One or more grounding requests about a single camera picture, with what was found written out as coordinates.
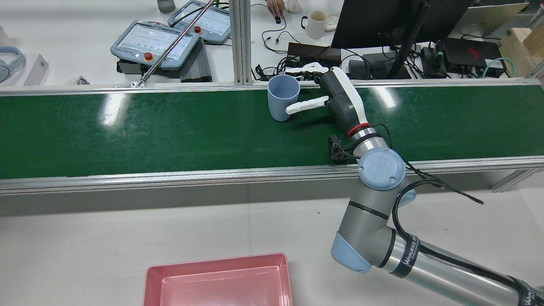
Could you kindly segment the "right robot hand grey white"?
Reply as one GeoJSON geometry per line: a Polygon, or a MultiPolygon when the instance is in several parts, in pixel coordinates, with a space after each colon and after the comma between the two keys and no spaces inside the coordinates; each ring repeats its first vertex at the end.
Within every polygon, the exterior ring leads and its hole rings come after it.
{"type": "Polygon", "coordinates": [[[371,128],[363,106],[362,98],[340,67],[332,67],[319,78],[319,86],[325,95],[286,107],[286,114],[292,115],[305,110],[328,107],[338,126],[348,137],[360,130],[371,128]]]}

